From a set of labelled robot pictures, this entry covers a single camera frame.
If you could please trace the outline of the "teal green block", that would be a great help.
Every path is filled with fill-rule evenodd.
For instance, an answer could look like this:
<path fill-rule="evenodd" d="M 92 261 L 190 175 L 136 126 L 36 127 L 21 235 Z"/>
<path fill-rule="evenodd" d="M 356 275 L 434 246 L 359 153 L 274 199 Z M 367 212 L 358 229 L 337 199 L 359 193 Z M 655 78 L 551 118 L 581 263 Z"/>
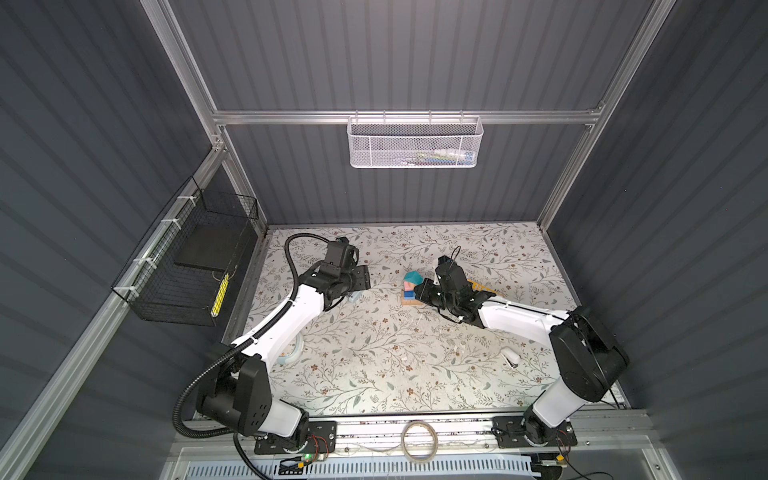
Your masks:
<path fill-rule="evenodd" d="M 422 275 L 417 271 L 409 271 L 404 276 L 404 283 L 410 282 L 412 284 L 419 285 L 424 281 Z"/>

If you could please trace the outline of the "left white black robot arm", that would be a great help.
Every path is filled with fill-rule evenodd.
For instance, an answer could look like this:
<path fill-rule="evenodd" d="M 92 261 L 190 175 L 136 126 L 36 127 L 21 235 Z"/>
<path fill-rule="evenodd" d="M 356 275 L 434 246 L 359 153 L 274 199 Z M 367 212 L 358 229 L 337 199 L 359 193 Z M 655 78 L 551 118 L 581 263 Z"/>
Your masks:
<path fill-rule="evenodd" d="M 297 239 L 318 240 L 325 257 L 300 273 L 290 247 Z M 284 254 L 292 275 L 289 295 L 257 326 L 236 338 L 207 369 L 195 386 L 196 411 L 218 422 L 215 436 L 265 434 L 285 441 L 291 450 L 309 436 L 309 414 L 275 396 L 269 374 L 300 332 L 348 295 L 370 288 L 368 267 L 359 263 L 359 249 L 345 237 L 329 240 L 299 233 L 288 237 Z"/>

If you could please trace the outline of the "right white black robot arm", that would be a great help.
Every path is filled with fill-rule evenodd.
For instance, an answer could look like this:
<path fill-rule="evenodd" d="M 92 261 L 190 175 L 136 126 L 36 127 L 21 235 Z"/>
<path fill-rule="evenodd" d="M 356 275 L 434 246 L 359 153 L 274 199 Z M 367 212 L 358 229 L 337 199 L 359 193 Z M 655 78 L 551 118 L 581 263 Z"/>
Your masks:
<path fill-rule="evenodd" d="M 437 260 L 434 278 L 408 274 L 405 283 L 407 298 L 443 318 L 519 340 L 519 346 L 500 349 L 510 368 L 543 352 L 549 378 L 511 429 L 533 447 L 565 445 L 571 416 L 604 401 L 630 365 L 624 347 L 589 308 L 558 310 L 507 299 L 470 281 L 453 256 Z"/>

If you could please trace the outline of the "yellow calculator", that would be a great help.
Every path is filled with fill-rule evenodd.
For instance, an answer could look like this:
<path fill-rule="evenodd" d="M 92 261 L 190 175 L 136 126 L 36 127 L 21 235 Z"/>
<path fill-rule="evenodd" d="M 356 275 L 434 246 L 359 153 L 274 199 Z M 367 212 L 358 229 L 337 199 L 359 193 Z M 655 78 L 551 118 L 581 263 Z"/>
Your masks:
<path fill-rule="evenodd" d="M 484 285 L 481 285 L 480 283 L 477 283 L 477 282 L 474 282 L 474 281 L 470 281 L 470 285 L 471 285 L 472 289 L 475 290 L 475 291 L 484 291 L 484 292 L 489 292 L 489 293 L 492 293 L 494 295 L 497 295 L 497 292 L 495 290 L 492 290 L 492 289 L 490 289 L 490 288 L 488 288 L 488 287 L 486 287 Z"/>

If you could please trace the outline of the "round white clock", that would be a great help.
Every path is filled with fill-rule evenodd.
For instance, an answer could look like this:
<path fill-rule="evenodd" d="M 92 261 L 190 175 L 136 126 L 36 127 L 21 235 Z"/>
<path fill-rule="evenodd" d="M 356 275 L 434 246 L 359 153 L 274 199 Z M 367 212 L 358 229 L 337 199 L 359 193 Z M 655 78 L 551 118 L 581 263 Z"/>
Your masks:
<path fill-rule="evenodd" d="M 278 358 L 278 364 L 281 366 L 296 363 L 304 350 L 304 337 L 298 333 L 292 343 L 292 348 L 283 352 Z"/>

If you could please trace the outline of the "small white device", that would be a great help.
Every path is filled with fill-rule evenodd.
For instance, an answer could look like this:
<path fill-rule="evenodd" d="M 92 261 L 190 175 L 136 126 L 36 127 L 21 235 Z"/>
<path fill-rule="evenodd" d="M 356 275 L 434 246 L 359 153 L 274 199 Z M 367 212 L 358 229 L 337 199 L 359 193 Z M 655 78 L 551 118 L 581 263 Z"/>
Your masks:
<path fill-rule="evenodd" d="M 520 364 L 520 355 L 509 347 L 504 347 L 500 350 L 501 355 L 511 368 L 517 368 Z"/>

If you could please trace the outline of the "markers in white basket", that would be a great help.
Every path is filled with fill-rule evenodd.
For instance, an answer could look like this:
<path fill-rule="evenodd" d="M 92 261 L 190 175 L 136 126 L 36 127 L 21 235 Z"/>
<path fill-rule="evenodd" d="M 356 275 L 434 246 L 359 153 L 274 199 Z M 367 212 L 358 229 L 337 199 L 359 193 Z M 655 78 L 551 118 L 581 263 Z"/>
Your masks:
<path fill-rule="evenodd" d="M 398 159 L 403 165 L 435 167 L 467 167 L 476 165 L 476 153 L 463 149 L 438 149 L 412 152 L 409 156 Z"/>

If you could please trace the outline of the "yellow marker pen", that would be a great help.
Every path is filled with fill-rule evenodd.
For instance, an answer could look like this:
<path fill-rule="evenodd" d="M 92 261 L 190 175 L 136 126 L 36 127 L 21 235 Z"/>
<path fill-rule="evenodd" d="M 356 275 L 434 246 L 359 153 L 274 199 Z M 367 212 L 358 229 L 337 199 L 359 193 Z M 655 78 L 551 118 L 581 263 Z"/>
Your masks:
<path fill-rule="evenodd" d="M 210 309 L 210 316 L 217 318 L 220 315 L 230 283 L 230 274 L 225 273 L 219 281 L 219 286 Z"/>

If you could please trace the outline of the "black pad in basket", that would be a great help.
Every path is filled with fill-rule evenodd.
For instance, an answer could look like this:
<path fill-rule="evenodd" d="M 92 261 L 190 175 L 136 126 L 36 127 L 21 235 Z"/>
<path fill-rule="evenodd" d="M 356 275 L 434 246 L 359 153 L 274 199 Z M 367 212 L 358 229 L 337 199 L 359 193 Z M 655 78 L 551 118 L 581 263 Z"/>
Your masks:
<path fill-rule="evenodd" d="M 229 272 L 235 269 L 248 240 L 243 230 L 198 225 L 183 241 L 174 264 L 214 273 Z"/>

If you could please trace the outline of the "clear tape roll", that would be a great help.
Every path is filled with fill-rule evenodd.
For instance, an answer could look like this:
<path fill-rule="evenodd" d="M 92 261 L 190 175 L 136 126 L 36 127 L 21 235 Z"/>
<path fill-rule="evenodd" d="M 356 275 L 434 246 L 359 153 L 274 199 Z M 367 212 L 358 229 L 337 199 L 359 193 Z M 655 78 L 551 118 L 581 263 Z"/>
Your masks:
<path fill-rule="evenodd" d="M 401 431 L 400 446 L 409 462 L 426 464 L 437 456 L 439 437 L 431 424 L 422 420 L 409 421 Z"/>

